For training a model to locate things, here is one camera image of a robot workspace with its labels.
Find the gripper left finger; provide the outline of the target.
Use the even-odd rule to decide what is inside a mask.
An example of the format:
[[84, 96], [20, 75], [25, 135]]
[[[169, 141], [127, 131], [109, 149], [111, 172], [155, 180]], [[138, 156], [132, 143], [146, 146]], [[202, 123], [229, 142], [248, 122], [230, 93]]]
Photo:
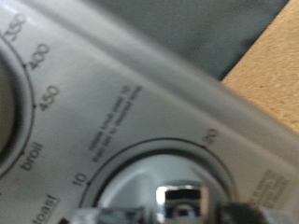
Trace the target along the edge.
[[81, 208], [71, 224], [147, 224], [143, 207]]

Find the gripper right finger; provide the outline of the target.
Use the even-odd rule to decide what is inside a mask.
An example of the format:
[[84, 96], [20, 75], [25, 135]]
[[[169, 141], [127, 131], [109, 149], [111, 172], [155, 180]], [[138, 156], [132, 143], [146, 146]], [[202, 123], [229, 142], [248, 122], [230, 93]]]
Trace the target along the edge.
[[253, 203], [227, 203], [217, 207], [217, 224], [294, 224], [285, 210], [269, 209]]

